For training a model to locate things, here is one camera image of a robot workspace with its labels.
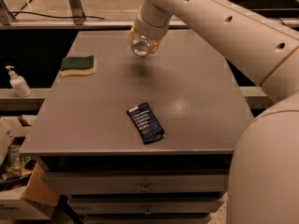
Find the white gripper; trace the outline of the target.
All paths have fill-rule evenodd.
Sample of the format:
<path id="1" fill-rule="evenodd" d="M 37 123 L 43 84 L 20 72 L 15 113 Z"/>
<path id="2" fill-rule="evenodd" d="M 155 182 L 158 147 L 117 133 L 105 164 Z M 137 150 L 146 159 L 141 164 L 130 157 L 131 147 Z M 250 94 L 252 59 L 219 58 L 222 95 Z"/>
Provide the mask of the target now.
<path id="1" fill-rule="evenodd" d="M 134 25 L 127 36 L 127 42 L 136 47 L 140 43 L 140 36 L 151 39 L 151 53 L 154 54 L 166 35 L 172 14 L 153 5 L 149 0 L 142 0 L 135 16 Z"/>

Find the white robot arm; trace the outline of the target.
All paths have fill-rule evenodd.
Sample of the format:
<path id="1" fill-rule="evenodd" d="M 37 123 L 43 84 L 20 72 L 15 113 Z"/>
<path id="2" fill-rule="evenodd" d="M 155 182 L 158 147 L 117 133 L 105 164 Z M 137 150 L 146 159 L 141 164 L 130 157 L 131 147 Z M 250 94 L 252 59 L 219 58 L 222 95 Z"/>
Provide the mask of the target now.
<path id="1" fill-rule="evenodd" d="M 241 134 L 228 185 L 227 224 L 299 224 L 299 37 L 227 0 L 143 0 L 129 41 L 157 50 L 178 17 L 273 101 Z"/>

